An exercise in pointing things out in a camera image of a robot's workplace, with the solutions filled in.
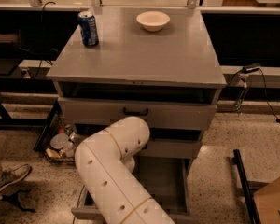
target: sneaker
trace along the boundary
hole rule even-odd
[[[28,164],[24,164],[12,171],[4,171],[0,179],[0,192],[8,186],[18,183],[23,180],[31,171],[31,167]]]

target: can lid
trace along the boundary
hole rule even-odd
[[[80,18],[89,18],[92,16],[92,13],[90,11],[81,11],[78,16]]]

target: gray tabletop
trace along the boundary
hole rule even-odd
[[[158,32],[138,14],[170,16]],[[48,72],[54,81],[221,88],[226,85],[199,10],[100,7],[93,11],[100,43],[84,47],[78,27]]]

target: speckled floor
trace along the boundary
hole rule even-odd
[[[48,104],[7,105],[7,109],[13,117],[45,117],[51,99]],[[280,117],[280,104],[273,105]],[[189,172],[190,212],[202,224],[249,223],[236,166],[231,163],[234,149],[241,150],[248,179],[271,182],[280,176],[280,124],[274,122],[269,107],[246,102],[242,115],[220,112],[231,109],[231,103],[218,104],[201,152]],[[39,133],[39,129],[0,130],[4,168],[23,163],[33,167],[24,181],[4,194],[29,189],[29,193],[21,195],[21,201],[25,207],[35,208],[34,213],[24,213],[0,201],[0,224],[92,223],[74,219],[71,213],[83,187],[75,167],[52,164],[33,151]]]

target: person's foot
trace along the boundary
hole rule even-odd
[[[8,186],[18,183],[23,180],[31,171],[31,167],[28,164],[24,164],[12,171],[4,171],[0,179],[0,192]]]

